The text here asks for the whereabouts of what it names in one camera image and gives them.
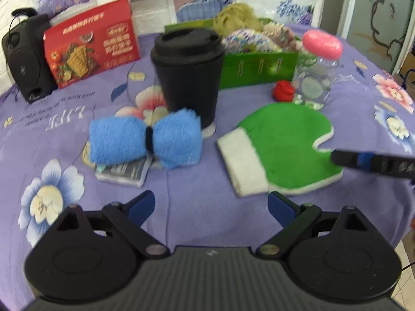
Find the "floral patterned cloth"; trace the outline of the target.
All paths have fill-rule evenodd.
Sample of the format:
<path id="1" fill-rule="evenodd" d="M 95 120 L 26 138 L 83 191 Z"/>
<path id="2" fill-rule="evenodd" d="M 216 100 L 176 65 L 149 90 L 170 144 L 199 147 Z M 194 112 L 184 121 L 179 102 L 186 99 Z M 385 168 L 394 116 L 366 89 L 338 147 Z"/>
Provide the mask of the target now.
<path id="1" fill-rule="evenodd" d="M 240 29 L 223 38 L 226 53 L 270 53 L 281 48 L 267 35 L 252 29 Z"/>

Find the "purple floral tablecloth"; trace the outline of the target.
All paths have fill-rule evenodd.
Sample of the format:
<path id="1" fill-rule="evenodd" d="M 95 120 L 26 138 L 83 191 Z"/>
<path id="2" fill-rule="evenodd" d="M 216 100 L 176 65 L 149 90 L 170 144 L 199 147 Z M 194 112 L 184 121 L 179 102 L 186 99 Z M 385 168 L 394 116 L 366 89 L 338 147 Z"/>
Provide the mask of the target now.
<path id="1" fill-rule="evenodd" d="M 138 187 L 96 179 L 82 161 L 89 123 L 132 105 L 135 96 L 156 82 L 150 51 L 154 36 L 139 38 L 141 59 L 89 77 L 27 103 L 16 88 L 1 96 L 1 302 L 10 310 L 23 309 L 33 298 L 24 276 L 24 261 L 33 233 L 21 206 L 30 203 L 46 176 L 61 176 L 70 194 L 86 211 L 140 194 Z M 383 108 L 397 115 L 393 131 L 414 130 L 414 114 L 383 97 L 374 77 L 379 69 L 360 52 L 345 45 L 336 82 L 323 108 L 334 127 L 327 149 L 405 154 L 406 143 L 391 138 L 375 118 Z M 145 189 L 155 194 L 155 211 L 146 229 L 160 242 L 201 246 L 259 246 L 279 228 L 267 212 L 264 195 L 237 197 L 217 148 L 218 137 L 231 131 L 255 110 L 273 102 L 272 85 L 220 91 L 216 132 L 203 144 L 194 166 L 148 172 Z M 327 211 L 345 205 L 358 207 L 392 245 L 409 230 L 414 216 L 414 190 L 408 180 L 346 169 L 338 182 L 295 198 Z"/>

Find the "beige knitted soft item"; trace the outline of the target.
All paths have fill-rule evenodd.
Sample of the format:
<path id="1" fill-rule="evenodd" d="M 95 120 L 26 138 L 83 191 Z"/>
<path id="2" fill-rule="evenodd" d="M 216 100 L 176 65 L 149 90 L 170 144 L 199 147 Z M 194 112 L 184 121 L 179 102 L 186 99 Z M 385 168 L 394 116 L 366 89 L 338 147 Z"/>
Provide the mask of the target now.
<path id="1" fill-rule="evenodd" d="M 296 37 L 294 31 L 284 24 L 268 23 L 263 27 L 263 34 L 269 37 L 283 51 L 300 52 L 302 41 Z"/>

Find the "blue fluffy towel roll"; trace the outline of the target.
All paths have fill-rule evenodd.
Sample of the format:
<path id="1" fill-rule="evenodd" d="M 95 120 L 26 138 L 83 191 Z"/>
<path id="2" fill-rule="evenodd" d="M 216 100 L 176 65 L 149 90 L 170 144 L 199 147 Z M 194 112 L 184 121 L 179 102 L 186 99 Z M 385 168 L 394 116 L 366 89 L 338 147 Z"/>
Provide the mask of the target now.
<path id="1" fill-rule="evenodd" d="M 116 165 L 155 157 L 164 168 L 199 162 L 203 150 L 200 117 L 192 110 L 173 112 L 149 126 L 136 117 L 95 119 L 89 127 L 91 162 Z"/>

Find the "black speaker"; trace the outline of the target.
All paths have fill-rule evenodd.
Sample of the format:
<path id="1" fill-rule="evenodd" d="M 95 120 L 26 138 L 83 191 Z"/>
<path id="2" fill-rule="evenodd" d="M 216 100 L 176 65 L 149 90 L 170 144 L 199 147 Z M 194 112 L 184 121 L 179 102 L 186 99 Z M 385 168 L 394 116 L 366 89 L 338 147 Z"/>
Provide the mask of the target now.
<path id="1" fill-rule="evenodd" d="M 44 50 L 44 33 L 51 24 L 46 14 L 30 7 L 16 9 L 11 15 L 13 20 L 24 20 L 9 25 L 1 40 L 2 49 L 18 90 L 28 103 L 34 103 L 58 88 Z"/>

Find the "red small soft ball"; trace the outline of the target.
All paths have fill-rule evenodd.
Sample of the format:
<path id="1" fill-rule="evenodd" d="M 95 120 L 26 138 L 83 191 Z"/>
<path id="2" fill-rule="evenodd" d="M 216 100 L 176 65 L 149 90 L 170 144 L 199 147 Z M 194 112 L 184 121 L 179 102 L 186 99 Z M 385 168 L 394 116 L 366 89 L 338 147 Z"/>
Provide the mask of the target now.
<path id="1" fill-rule="evenodd" d="M 293 101 L 295 89 L 289 81 L 277 81 L 272 91 L 273 98 L 278 102 L 290 103 Z"/>

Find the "black coffee cup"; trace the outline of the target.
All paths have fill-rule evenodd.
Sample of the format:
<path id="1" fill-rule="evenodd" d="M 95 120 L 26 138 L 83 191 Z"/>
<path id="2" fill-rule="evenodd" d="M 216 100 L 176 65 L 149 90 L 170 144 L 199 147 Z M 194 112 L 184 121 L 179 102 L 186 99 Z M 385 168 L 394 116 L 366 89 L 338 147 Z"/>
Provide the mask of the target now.
<path id="1" fill-rule="evenodd" d="M 202 129 L 215 120 L 225 51 L 213 30 L 183 28 L 156 37 L 150 58 L 170 112 L 193 110 Z"/>

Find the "glass jar pink lid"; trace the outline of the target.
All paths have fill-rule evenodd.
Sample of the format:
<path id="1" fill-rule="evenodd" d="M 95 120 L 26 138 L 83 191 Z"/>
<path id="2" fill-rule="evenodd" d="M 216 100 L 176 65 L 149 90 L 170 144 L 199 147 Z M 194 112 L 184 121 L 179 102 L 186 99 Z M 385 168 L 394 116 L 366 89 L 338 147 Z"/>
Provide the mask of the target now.
<path id="1" fill-rule="evenodd" d="M 343 54 L 341 41 L 322 30 L 308 30 L 291 81 L 293 102 L 321 110 L 328 98 Z"/>

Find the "grey sponge pack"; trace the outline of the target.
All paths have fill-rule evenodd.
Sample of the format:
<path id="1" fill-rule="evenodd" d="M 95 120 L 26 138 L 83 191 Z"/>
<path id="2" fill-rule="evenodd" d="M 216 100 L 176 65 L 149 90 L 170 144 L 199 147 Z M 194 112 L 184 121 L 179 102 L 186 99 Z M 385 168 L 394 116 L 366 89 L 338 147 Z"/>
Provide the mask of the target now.
<path id="1" fill-rule="evenodd" d="M 142 187 L 153 163 L 150 156 L 119 165 L 98 165 L 90 161 L 90 143 L 87 141 L 82 150 L 82 161 L 92 168 L 98 180 L 119 185 Z"/>

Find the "red food box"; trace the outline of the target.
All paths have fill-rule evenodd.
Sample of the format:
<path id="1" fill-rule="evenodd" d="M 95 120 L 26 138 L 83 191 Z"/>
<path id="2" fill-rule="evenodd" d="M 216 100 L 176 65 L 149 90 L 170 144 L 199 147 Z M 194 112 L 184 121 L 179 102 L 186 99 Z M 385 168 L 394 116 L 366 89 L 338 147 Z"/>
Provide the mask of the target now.
<path id="1" fill-rule="evenodd" d="M 52 26 L 44 32 L 44 51 L 58 88 L 140 59 L 129 0 L 94 7 Z"/>

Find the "green white mitt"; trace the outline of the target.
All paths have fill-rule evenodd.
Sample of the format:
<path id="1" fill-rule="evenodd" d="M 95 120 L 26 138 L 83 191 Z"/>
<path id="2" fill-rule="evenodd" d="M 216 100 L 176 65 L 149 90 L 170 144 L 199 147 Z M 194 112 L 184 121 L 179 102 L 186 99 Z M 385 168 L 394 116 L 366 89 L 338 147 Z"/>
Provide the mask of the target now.
<path id="1" fill-rule="evenodd" d="M 239 197 L 273 191 L 301 195 L 343 176 L 320 145 L 334 135 L 322 113 L 294 103 L 272 103 L 245 117 L 217 140 Z"/>

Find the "green cardboard box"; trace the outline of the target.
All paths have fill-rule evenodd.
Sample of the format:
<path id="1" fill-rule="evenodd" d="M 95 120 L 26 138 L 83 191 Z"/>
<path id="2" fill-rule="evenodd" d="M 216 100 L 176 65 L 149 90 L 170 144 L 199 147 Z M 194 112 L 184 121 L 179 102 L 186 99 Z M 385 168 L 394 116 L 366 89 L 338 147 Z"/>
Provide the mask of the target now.
<path id="1" fill-rule="evenodd" d="M 168 25 L 164 33 L 183 28 L 213 30 L 212 19 Z M 259 20 L 263 26 L 277 23 L 267 18 L 259 18 Z M 294 75 L 298 55 L 299 52 L 283 50 L 270 53 L 226 53 L 225 51 L 219 89 L 274 83 L 280 80 L 290 81 Z"/>

